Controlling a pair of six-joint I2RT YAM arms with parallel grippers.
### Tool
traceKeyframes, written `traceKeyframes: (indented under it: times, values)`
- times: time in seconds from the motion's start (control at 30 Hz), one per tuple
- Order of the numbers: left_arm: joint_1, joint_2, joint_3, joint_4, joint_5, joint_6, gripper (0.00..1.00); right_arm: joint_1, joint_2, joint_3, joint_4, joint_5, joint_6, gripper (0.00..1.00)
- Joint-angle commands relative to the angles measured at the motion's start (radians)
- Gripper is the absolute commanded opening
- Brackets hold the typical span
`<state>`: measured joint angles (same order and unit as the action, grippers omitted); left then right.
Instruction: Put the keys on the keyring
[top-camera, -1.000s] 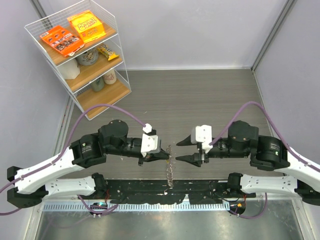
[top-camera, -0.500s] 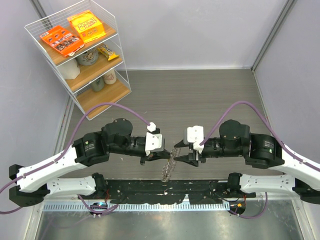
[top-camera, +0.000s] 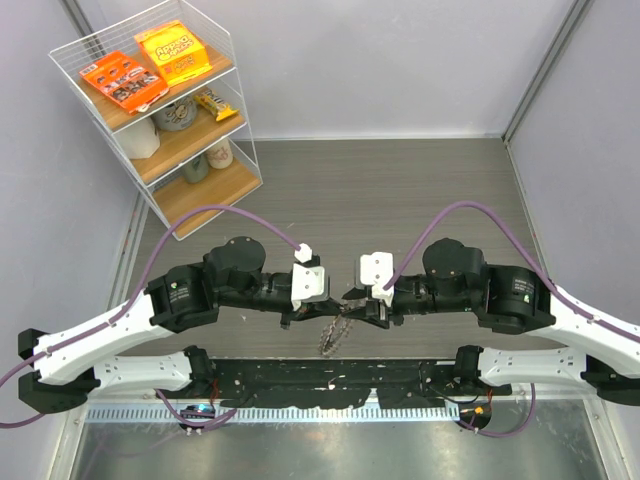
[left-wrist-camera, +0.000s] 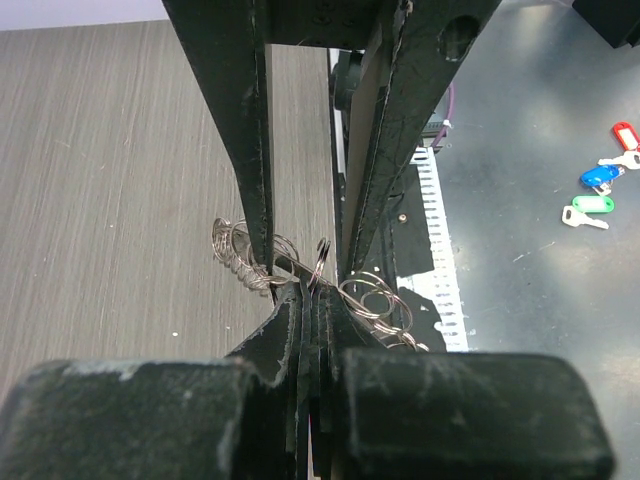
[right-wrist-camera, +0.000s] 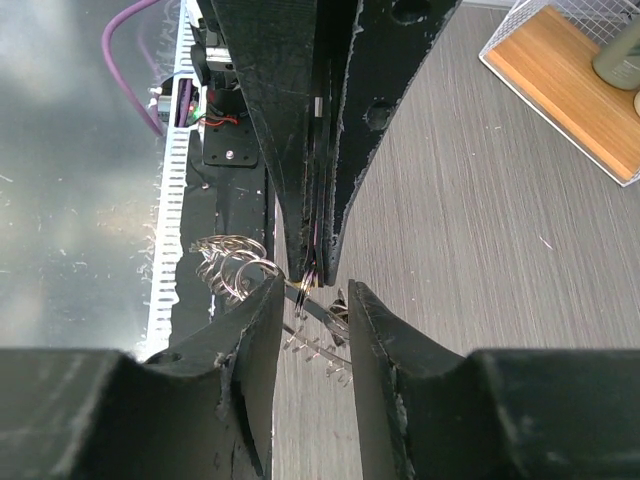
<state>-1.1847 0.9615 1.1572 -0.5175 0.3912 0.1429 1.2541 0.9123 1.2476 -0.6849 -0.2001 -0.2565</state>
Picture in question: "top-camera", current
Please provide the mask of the metal disc with keyrings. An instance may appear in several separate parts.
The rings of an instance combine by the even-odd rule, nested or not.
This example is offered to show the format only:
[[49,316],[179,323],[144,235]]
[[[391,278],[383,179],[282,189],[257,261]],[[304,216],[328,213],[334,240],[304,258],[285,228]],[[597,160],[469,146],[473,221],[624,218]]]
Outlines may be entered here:
[[350,334],[354,319],[348,318],[347,313],[365,306],[365,300],[350,300],[323,330],[318,345],[318,353],[322,358],[329,358],[334,355],[341,342]]

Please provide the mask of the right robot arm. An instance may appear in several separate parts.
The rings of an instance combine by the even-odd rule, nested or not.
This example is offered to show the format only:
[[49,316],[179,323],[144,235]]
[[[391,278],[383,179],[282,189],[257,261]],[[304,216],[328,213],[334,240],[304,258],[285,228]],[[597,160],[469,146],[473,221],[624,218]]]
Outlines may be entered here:
[[493,265],[480,249],[444,238],[422,255],[420,275],[393,272],[393,256],[374,252],[360,257],[356,284],[344,299],[360,301],[344,315],[379,328],[399,326],[407,315],[471,312],[480,327],[505,335],[530,335],[558,348],[507,351],[465,345],[452,370],[455,387],[466,394],[514,383],[591,387],[603,400],[639,403],[639,329],[551,290],[534,271]]

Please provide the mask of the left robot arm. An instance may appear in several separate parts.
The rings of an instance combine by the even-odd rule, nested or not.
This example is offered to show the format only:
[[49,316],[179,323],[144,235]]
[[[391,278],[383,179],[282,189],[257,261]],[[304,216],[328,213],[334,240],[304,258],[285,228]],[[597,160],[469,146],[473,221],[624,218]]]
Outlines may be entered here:
[[250,237],[213,248],[202,261],[170,269],[123,305],[66,331],[27,329],[19,354],[32,371],[18,380],[18,397],[40,414],[74,409],[98,391],[160,389],[170,398],[210,394],[217,375],[205,350],[190,346],[163,357],[125,358],[151,340],[213,324],[223,307],[280,314],[280,324],[336,316],[329,279],[307,246],[290,272],[266,273],[266,251]]

